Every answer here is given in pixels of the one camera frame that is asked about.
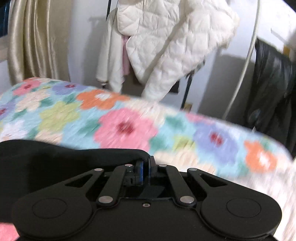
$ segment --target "white wall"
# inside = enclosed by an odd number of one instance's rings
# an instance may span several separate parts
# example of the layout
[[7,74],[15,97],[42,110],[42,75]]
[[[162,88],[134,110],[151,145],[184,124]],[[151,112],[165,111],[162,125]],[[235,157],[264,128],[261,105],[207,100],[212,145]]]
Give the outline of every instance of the white wall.
[[[226,50],[217,50],[206,59],[206,65],[195,75],[190,87],[188,102],[192,111],[221,117],[233,94],[251,42],[257,0],[230,0],[231,7],[240,16],[240,26]],[[272,28],[283,38],[289,39],[296,25],[296,13],[282,0],[261,0],[262,13],[259,37],[282,49],[283,43],[272,35]],[[100,39],[104,31],[108,1],[74,0],[73,18],[69,42],[69,69],[71,81],[97,85],[95,80]],[[255,53],[252,56],[242,90],[234,104],[230,117],[241,115],[248,98],[254,69]],[[186,88],[181,80],[179,94],[167,94],[162,103],[180,108]]]
[[0,62],[0,94],[11,87],[8,75],[7,61]]

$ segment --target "mattress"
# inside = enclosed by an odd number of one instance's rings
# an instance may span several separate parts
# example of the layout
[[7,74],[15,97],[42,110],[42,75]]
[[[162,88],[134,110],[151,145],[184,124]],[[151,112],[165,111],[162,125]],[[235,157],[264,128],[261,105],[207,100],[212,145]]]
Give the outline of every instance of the mattress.
[[[142,149],[157,164],[196,167],[273,197],[283,211],[275,237],[296,240],[296,166],[284,146],[244,127],[91,86],[30,78],[0,96],[0,142],[11,139]],[[0,224],[0,241],[16,237],[13,225]]]

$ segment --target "gold curtain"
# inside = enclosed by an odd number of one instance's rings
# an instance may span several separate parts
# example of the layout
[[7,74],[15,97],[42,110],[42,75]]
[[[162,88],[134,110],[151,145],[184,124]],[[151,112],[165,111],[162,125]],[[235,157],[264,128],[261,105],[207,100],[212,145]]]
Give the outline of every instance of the gold curtain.
[[12,84],[30,77],[69,81],[68,36],[72,0],[15,0],[9,20]]

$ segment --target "black leather jacket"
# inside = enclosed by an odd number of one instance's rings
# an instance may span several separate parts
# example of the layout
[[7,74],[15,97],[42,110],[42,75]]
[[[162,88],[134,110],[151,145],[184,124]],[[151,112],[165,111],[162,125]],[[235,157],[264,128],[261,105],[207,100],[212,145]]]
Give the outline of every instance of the black leather jacket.
[[295,156],[296,65],[260,39],[255,48],[256,64],[246,126],[278,140]]

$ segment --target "white pole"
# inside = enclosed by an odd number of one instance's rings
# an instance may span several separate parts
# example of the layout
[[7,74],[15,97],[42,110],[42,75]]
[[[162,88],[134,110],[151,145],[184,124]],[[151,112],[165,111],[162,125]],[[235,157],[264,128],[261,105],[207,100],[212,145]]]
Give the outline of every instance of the white pole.
[[227,116],[229,114],[229,111],[231,110],[233,102],[235,101],[235,98],[237,97],[239,89],[240,89],[240,87],[242,85],[242,82],[244,80],[244,76],[246,75],[248,65],[249,65],[249,63],[251,61],[251,57],[252,57],[252,53],[253,53],[253,50],[254,50],[254,47],[255,47],[255,43],[256,43],[256,39],[257,39],[257,33],[258,33],[259,18],[260,18],[260,7],[261,7],[260,1],[261,0],[258,0],[258,3],[257,3],[257,14],[256,14],[256,19],[255,19],[255,26],[254,26],[253,36],[252,36],[249,52],[248,52],[248,55],[247,55],[247,59],[246,59],[242,74],[241,74],[241,76],[239,78],[237,88],[235,89],[235,92],[234,92],[234,94],[232,96],[232,99],[231,99],[230,103],[228,104],[228,107],[227,107],[227,109],[226,109],[226,111],[225,111],[225,113],[224,113],[224,115],[222,117],[223,120],[226,120],[226,118],[227,118]]

